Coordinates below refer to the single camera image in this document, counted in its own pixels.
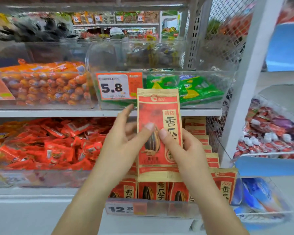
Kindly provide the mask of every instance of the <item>finger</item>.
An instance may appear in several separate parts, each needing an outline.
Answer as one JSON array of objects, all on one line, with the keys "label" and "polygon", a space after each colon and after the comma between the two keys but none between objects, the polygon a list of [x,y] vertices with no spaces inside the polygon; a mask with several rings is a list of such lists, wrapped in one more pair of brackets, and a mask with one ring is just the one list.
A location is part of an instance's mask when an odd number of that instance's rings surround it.
[{"label": "finger", "polygon": [[186,129],[183,129],[182,136],[185,150],[192,150],[196,149],[198,146],[202,146],[202,143]]},{"label": "finger", "polygon": [[136,133],[129,134],[129,135],[126,136],[126,139],[127,139],[128,141],[130,141],[130,140],[132,140],[136,135],[137,135]]},{"label": "finger", "polygon": [[177,164],[181,162],[184,157],[185,150],[176,142],[171,134],[166,129],[162,129],[159,132],[161,141],[165,144],[166,148],[171,152],[174,157],[174,160]]},{"label": "finger", "polygon": [[132,154],[137,155],[142,146],[147,142],[149,137],[152,135],[155,130],[154,123],[146,124],[142,130],[129,142],[127,142],[127,147],[131,151]]},{"label": "finger", "polygon": [[122,127],[122,129],[124,129],[127,118],[129,116],[129,114],[132,112],[133,108],[134,108],[134,105],[130,104],[128,107],[126,107],[124,110],[122,110],[121,113],[118,113],[118,116],[115,119],[115,122],[114,122],[113,126],[115,128],[121,128]]},{"label": "finger", "polygon": [[130,135],[137,132],[137,122],[129,122],[125,125],[125,135]]}]

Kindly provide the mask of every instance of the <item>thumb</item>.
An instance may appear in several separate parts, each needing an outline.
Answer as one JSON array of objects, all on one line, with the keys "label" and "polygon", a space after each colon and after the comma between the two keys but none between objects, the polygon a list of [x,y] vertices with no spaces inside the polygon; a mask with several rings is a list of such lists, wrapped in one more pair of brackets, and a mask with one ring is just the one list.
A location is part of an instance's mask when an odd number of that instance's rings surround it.
[{"label": "thumb", "polygon": [[177,164],[183,160],[185,155],[185,150],[176,142],[171,134],[166,129],[162,129],[159,132],[161,141],[165,144],[165,147],[171,152],[174,157],[174,160]]},{"label": "thumb", "polygon": [[132,140],[127,142],[127,148],[129,149],[130,153],[137,156],[139,150],[142,148],[145,142],[147,142],[154,130],[155,124],[147,123]]}]

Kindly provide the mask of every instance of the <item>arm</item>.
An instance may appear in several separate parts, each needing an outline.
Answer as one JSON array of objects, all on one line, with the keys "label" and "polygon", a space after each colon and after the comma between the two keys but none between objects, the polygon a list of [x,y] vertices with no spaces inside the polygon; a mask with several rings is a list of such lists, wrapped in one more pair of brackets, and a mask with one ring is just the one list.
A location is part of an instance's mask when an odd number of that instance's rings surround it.
[{"label": "arm", "polygon": [[201,142],[183,129],[184,150],[165,129],[159,135],[171,151],[181,177],[199,207],[207,234],[249,235],[216,187]]},{"label": "arm", "polygon": [[127,174],[154,130],[148,123],[135,135],[137,123],[126,123],[133,105],[118,114],[96,164],[60,218],[52,235],[95,235],[110,191]]}]

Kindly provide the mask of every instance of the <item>hand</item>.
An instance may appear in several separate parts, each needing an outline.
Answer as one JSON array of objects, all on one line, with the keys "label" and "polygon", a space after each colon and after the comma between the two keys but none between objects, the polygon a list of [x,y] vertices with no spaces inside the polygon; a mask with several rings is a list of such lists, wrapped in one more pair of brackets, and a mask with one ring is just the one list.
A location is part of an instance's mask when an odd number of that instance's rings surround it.
[{"label": "hand", "polygon": [[132,109],[133,104],[118,114],[92,172],[97,180],[105,184],[107,193],[110,193],[128,173],[139,150],[155,127],[154,123],[148,123],[136,134],[137,122],[126,123]]},{"label": "hand", "polygon": [[173,155],[183,182],[191,194],[197,191],[201,181],[212,179],[203,145],[191,133],[183,129],[182,136],[185,149],[181,148],[167,130],[160,130],[159,136]]}]

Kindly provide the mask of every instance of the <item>fingernail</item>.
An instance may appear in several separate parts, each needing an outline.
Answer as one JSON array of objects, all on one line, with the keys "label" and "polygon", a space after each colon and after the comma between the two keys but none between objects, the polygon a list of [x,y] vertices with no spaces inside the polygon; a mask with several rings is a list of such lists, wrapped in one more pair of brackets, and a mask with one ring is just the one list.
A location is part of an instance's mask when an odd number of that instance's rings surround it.
[{"label": "fingernail", "polygon": [[153,131],[154,127],[155,127],[154,123],[149,122],[149,123],[145,124],[145,128],[149,129],[150,131]]},{"label": "fingernail", "polygon": [[168,135],[168,131],[165,130],[164,128],[159,131],[159,136],[161,139],[164,139]]}]

